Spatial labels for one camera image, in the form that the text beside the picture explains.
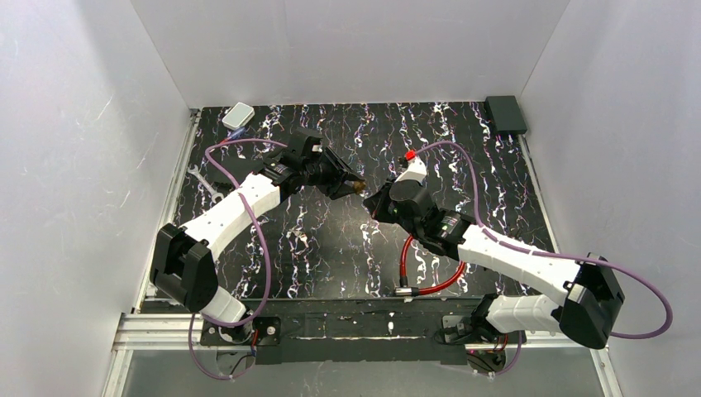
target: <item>table surface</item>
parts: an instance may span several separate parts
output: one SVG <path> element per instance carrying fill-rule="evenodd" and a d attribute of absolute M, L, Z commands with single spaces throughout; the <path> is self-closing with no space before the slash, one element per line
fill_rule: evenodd
<path fill-rule="evenodd" d="M 228 108 L 204 108 L 188 165 L 198 165 L 207 180 L 221 179 L 204 151 L 231 134 L 222 124 Z M 287 141 L 295 126 L 318 130 L 341 158 L 367 179 L 363 196 L 394 175 L 397 157 L 434 141 L 456 141 L 472 156 L 479 185 L 482 219 L 497 232 L 552 250 L 518 140 L 495 136 L 484 120 L 482 103 L 377 103 L 255 107 L 243 137 Z M 244 143 L 212 153 L 243 179 L 252 162 L 271 148 Z M 427 187 L 439 207 L 473 215 L 472 182 L 467 164 L 454 150 L 422 155 Z M 398 256 L 407 233 L 396 225 L 370 219 L 362 197 L 331 201 L 315 188 L 303 188 L 259 218 L 273 261 L 271 297 L 378 298 L 398 284 Z M 176 224 L 213 205 L 209 192 L 185 175 Z M 414 242 L 408 255 L 411 285 L 435 285 L 450 277 L 457 262 L 436 257 Z M 222 253 L 220 283 L 237 297 L 260 298 L 265 286 L 262 250 L 251 227 Z M 445 296 L 533 294 L 536 291 L 491 270 L 469 264 Z"/>

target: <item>black box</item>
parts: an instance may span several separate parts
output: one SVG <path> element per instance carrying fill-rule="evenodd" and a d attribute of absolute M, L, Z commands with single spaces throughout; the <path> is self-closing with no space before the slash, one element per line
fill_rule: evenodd
<path fill-rule="evenodd" d="M 484 110 L 499 135 L 524 134 L 528 129 L 513 95 L 487 97 Z"/>

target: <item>end effector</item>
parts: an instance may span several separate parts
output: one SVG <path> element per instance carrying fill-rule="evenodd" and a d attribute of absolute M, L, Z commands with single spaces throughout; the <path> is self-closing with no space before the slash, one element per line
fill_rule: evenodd
<path fill-rule="evenodd" d="M 413 154 L 400 162 L 406 170 L 398 178 L 388 179 L 376 194 L 363 200 L 363 205 L 374 220 L 396 223 L 431 253 L 458 261 L 458 246 L 465 242 L 463 234 L 475 224 L 474 218 L 438 208 L 426 186 L 417 180 L 426 175 L 425 166 Z"/>
<path fill-rule="evenodd" d="M 280 187 L 280 201 L 296 194 L 302 186 L 316 186 L 335 200 L 365 189 L 365 180 L 331 148 L 322 147 L 322 136 L 308 128 L 292 131 L 289 143 L 267 155 L 256 168 Z"/>

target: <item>wire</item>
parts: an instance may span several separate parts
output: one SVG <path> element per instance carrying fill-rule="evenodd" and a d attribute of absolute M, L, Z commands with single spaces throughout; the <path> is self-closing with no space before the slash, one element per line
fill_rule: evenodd
<path fill-rule="evenodd" d="M 496 370 L 495 370 L 484 358 L 482 358 L 482 357 L 480 357 L 480 356 L 477 356 L 476 354 L 470 353 L 470 352 L 467 352 L 467 355 L 470 356 L 470 357 L 472 357 L 472 358 L 476 358 L 477 360 L 482 361 L 482 363 L 484 363 L 484 365 L 486 366 L 486 368 L 485 368 L 484 366 L 482 366 L 482 365 L 479 365 L 479 366 L 480 366 L 483 370 L 485 370 L 485 371 L 487 371 L 487 372 L 496 372 Z"/>
<path fill-rule="evenodd" d="M 409 251 L 409 247 L 412 245 L 413 237 L 409 235 L 407 237 L 407 240 L 404 242 L 404 246 L 402 247 L 402 254 L 399 256 L 399 279 L 401 280 L 403 277 L 407 276 L 407 252 Z"/>
<path fill-rule="evenodd" d="M 246 139 L 239 139 L 235 141 L 224 141 L 222 143 L 219 143 L 214 146 L 209 146 L 205 151 L 204 155 L 207 157 L 207 160 L 209 160 L 212 165 L 214 165 L 215 168 L 220 170 L 234 185 L 236 189 L 239 189 L 240 185 L 239 182 L 234 178 L 234 175 L 232 175 L 229 171 L 227 171 L 226 168 L 224 168 L 221 164 L 219 164 L 216 160 L 212 158 L 211 152 L 217 148 L 223 147 L 223 146 L 228 146 L 228 145 L 233 145 L 235 143 L 246 143 L 246 142 L 261 142 L 261 143 L 266 143 L 270 145 L 276 145 L 276 146 L 281 146 L 281 147 L 287 147 L 287 145 L 276 142 L 276 141 L 270 141 L 267 139 L 258 139 L 258 138 L 246 138 Z M 255 232 L 258 235 L 258 239 L 260 240 L 260 247 L 263 249 L 263 257 L 265 259 L 265 291 L 263 292 L 263 299 L 260 300 L 260 304 L 258 305 L 258 308 L 251 314 L 250 316 L 244 318 L 241 321 L 236 321 L 234 323 L 226 323 L 223 321 L 216 320 L 214 318 L 210 318 L 208 316 L 203 315 L 203 317 L 209 321 L 210 323 L 216 324 L 220 327 L 227 327 L 227 328 L 233 328 L 233 327 L 239 327 L 241 325 L 247 324 L 251 321 L 253 321 L 254 318 L 258 317 L 260 312 L 263 311 L 263 307 L 265 307 L 265 304 L 268 303 L 268 295 L 270 294 L 270 284 L 271 284 L 271 277 L 272 277 L 272 266 L 270 265 L 270 253 L 268 252 L 268 243 L 265 241 L 265 236 L 263 236 L 263 230 L 260 227 L 260 224 L 258 223 L 258 220 L 256 219 L 256 216 L 253 212 L 253 210 L 250 208 L 250 205 L 248 204 L 248 201 L 246 201 L 246 197 L 244 197 L 243 194 L 239 194 L 239 197 L 241 197 L 241 202 L 243 203 L 244 208 L 246 209 L 246 212 L 248 213 L 248 216 L 250 217 L 250 220 L 253 222 L 253 226 L 255 227 Z"/>
<path fill-rule="evenodd" d="M 501 348 L 501 349 L 497 350 L 497 352 L 503 352 L 503 349 L 506 348 L 506 344 L 507 344 L 507 343 L 508 343 L 508 334 L 505 333 L 505 334 L 504 334 L 504 344 L 502 345 L 502 348 Z"/>
<path fill-rule="evenodd" d="M 217 375 L 212 372 L 210 372 L 207 368 L 204 367 L 202 362 L 197 358 L 197 355 L 195 354 L 195 349 L 193 346 L 193 327 L 195 324 L 195 316 L 197 314 L 193 313 L 193 316 L 190 318 L 190 326 L 188 328 L 188 350 L 190 350 L 190 356 L 193 358 L 193 362 L 199 368 L 199 370 L 204 374 L 209 376 L 210 378 L 214 380 L 231 380 L 231 379 L 236 379 L 240 376 L 243 376 L 246 372 L 248 372 L 249 369 L 253 368 L 253 364 L 251 366 L 246 367 L 245 370 L 242 372 L 239 372 L 238 374 L 231 374 L 231 375 Z"/>
<path fill-rule="evenodd" d="M 399 257 L 399 278 L 400 279 L 407 276 L 407 251 L 409 251 L 409 246 L 412 245 L 413 240 L 414 240 L 414 237 L 412 237 L 410 235 L 409 237 L 407 237 L 407 240 L 404 242 L 404 247 L 402 248 L 402 255 Z M 438 291 L 441 291 L 441 290 L 444 290 L 444 289 L 450 287 L 463 274 L 463 272 L 465 271 L 465 266 L 466 266 L 466 264 L 463 261 L 460 261 L 460 265 L 458 265 L 458 268 L 455 271 L 455 274 L 453 274 L 453 276 L 450 279 L 440 283 L 439 285 L 421 288 L 418 291 L 418 294 L 419 295 L 435 294 Z"/>
<path fill-rule="evenodd" d="M 218 170 L 220 170 L 230 181 L 231 183 L 238 189 L 240 187 L 238 181 L 236 178 L 234 178 L 234 175 L 232 175 L 229 171 L 227 171 L 226 168 L 224 168 L 221 164 L 219 164 L 216 160 L 212 158 L 212 155 L 210 154 L 213 150 L 223 147 L 223 146 L 228 146 L 232 145 L 235 143 L 246 143 L 246 142 L 262 142 L 270 145 L 277 145 L 277 146 L 282 146 L 282 147 L 287 147 L 287 145 L 276 142 L 276 141 L 269 141 L 267 139 L 258 139 L 258 138 L 246 138 L 246 139 L 240 139 L 237 141 L 224 141 L 222 143 L 219 143 L 214 146 L 209 146 L 205 151 L 204 155 L 207 157 L 207 160 L 209 160 L 214 167 L 216 167 Z M 223 321 L 216 320 L 214 318 L 209 318 L 208 316 L 203 315 L 203 318 L 205 318 L 207 321 L 210 323 L 216 324 L 220 327 L 227 327 L 227 328 L 233 328 L 233 327 L 239 327 L 241 325 L 250 323 L 253 321 L 254 318 L 258 317 L 260 312 L 263 311 L 263 307 L 265 304 L 268 302 L 268 295 L 270 294 L 270 284 L 271 284 L 271 275 L 273 273 L 272 271 L 272 266 L 270 265 L 270 253 L 268 252 L 268 243 L 265 241 L 265 236 L 263 236 L 263 229 L 260 227 L 260 224 L 258 223 L 258 220 L 256 219 L 255 213 L 253 210 L 250 208 L 250 205 L 246 201 L 246 197 L 244 197 L 243 194 L 239 194 L 239 197 L 241 197 L 241 202 L 243 203 L 243 207 L 246 209 L 246 212 L 248 213 L 248 216 L 250 217 L 250 220 L 253 222 L 253 226 L 255 227 L 255 232 L 258 235 L 258 239 L 260 240 L 260 246 L 263 249 L 263 257 L 265 259 L 265 291 L 263 293 L 263 299 L 260 300 L 260 304 L 258 305 L 258 308 L 247 318 L 244 318 L 241 321 L 237 321 L 234 323 L 226 323 Z M 190 350 L 190 356 L 193 358 L 193 361 L 197 368 L 204 374 L 209 376 L 212 379 L 215 380 L 230 380 L 230 379 L 235 379 L 238 378 L 239 376 L 244 375 L 248 370 L 252 367 L 249 366 L 245 370 L 243 370 L 241 373 L 236 374 L 236 375 L 217 375 L 213 374 L 210 372 L 207 368 L 204 367 L 204 365 L 197 359 L 197 355 L 195 355 L 195 351 L 193 348 L 193 327 L 194 327 L 194 322 L 195 322 L 195 314 L 193 314 L 193 317 L 190 319 L 190 326 L 188 328 L 188 349 Z M 255 354 L 255 348 L 251 346 L 251 349 L 253 353 Z"/>
<path fill-rule="evenodd" d="M 229 374 L 229 376 L 234 375 L 234 372 L 236 371 L 236 368 L 239 367 L 239 364 L 241 364 L 241 361 L 243 361 L 244 359 L 246 359 L 248 357 L 255 357 L 255 356 L 253 356 L 252 354 L 246 354 L 245 356 L 239 358 L 239 361 L 237 361 L 236 364 L 234 365 L 234 367 L 231 368 L 231 373 Z"/>
<path fill-rule="evenodd" d="M 521 248 L 520 246 L 514 246 L 513 244 L 510 244 L 508 242 L 504 242 L 499 240 L 492 232 L 484 225 L 484 222 L 482 222 L 482 218 L 479 216 L 479 195 L 478 195 L 478 188 L 477 188 L 477 175 L 474 172 L 474 166 L 472 165 L 472 160 L 470 159 L 470 155 L 467 154 L 465 149 L 463 149 L 462 146 L 458 145 L 455 142 L 452 141 L 439 141 L 436 143 L 432 143 L 431 145 L 424 146 L 423 148 L 419 149 L 416 151 L 416 154 L 421 154 L 424 151 L 427 151 L 429 149 L 432 149 L 437 146 L 453 146 L 455 147 L 467 160 L 467 165 L 470 167 L 470 176 L 472 177 L 472 189 L 473 189 L 473 195 L 474 195 L 474 219 L 477 221 L 478 226 L 482 228 L 482 233 L 492 240 L 493 242 L 496 242 L 500 246 L 505 246 L 511 250 L 521 252 L 524 254 L 530 254 L 531 251 L 526 249 L 526 248 Z M 547 252 L 547 251 L 534 251 L 532 253 L 534 256 L 541 256 L 545 258 L 556 258 L 556 259 L 566 259 L 569 261 L 582 261 L 586 263 L 594 263 L 595 265 L 603 266 L 603 267 L 608 267 L 610 269 L 614 269 L 617 271 L 620 271 L 624 275 L 627 275 L 634 279 L 635 281 L 641 283 L 645 287 L 647 287 L 655 296 L 662 302 L 662 306 L 665 308 L 665 322 L 657 328 L 655 331 L 652 332 L 646 332 L 646 333 L 638 333 L 638 334 L 631 334 L 631 333 L 620 333 L 620 332 L 611 332 L 612 337 L 620 337 L 622 339 L 649 339 L 651 337 L 657 337 L 660 336 L 661 334 L 665 333 L 668 329 L 670 329 L 672 325 L 672 320 L 674 319 L 674 314 L 672 312 L 672 305 L 670 304 L 670 301 L 662 294 L 662 291 L 660 291 L 657 287 L 655 287 L 650 281 L 646 280 L 642 276 L 638 275 L 637 273 L 628 270 L 620 265 L 616 265 L 611 262 L 606 262 L 606 261 L 601 261 L 598 259 L 594 258 L 587 258 L 584 256 L 575 256 L 575 255 L 568 255 L 568 254 L 557 254 L 554 252 Z"/>
<path fill-rule="evenodd" d="M 442 328 L 438 328 L 434 333 L 433 333 L 433 341 L 437 342 L 441 345 L 447 345 L 447 346 L 455 346 L 455 345 L 464 345 L 463 341 L 468 340 L 470 338 L 470 335 L 460 337 L 454 341 L 451 342 L 446 342 L 445 336 L 442 335 Z M 443 340 L 441 341 L 440 339 L 436 339 L 436 336 L 442 335 Z M 494 372 L 495 375 L 503 375 L 507 373 L 509 370 L 513 368 L 513 365 L 516 364 L 516 361 L 518 361 L 518 358 L 521 356 L 521 347 L 523 346 L 523 335 L 522 332 L 518 333 L 518 344 L 516 345 L 516 353 L 513 355 L 513 358 L 511 361 L 501 370 Z"/>

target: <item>black joint housing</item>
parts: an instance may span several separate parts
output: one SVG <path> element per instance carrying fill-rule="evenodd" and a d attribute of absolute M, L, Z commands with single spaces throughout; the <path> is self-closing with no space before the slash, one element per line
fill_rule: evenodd
<path fill-rule="evenodd" d="M 588 257 L 606 260 L 591 253 Z M 587 262 L 578 265 L 579 273 L 568 286 L 565 304 L 553 311 L 553 317 L 573 341 L 590 349 L 603 349 L 626 296 L 612 269 Z"/>
<path fill-rule="evenodd" d="M 219 288 L 212 252 L 172 223 L 158 231 L 149 279 L 190 313 L 207 306 Z"/>

